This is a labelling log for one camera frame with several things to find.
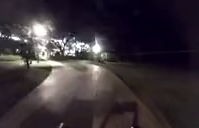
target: asphalt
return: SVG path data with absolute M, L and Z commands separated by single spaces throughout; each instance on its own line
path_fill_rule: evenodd
M 112 72 L 86 62 L 58 64 L 35 90 L 11 108 L 0 128 L 162 128 Z

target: night sky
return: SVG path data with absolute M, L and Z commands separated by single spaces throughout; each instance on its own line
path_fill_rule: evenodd
M 0 0 L 0 22 L 34 20 L 123 53 L 199 49 L 199 0 Z

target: street light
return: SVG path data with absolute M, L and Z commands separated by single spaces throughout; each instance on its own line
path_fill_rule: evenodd
M 37 45 L 36 48 L 37 48 L 36 49 L 37 57 L 40 60 L 48 60 L 49 59 L 49 53 L 48 53 L 48 50 L 45 46 Z
M 44 37 L 47 35 L 47 29 L 44 25 L 41 24 L 34 24 L 33 25 L 33 32 L 38 37 Z
M 94 52 L 95 54 L 98 54 L 99 52 L 101 52 L 101 46 L 100 46 L 98 43 L 96 43 L 96 44 L 93 46 L 92 50 L 93 50 L 93 52 Z

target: tree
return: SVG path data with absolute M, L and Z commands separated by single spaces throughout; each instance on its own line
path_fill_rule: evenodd
M 75 37 L 69 34 L 68 36 L 64 36 L 62 40 L 55 41 L 54 44 L 59 48 L 61 54 L 64 56 L 65 47 L 69 46 L 74 41 L 75 41 Z

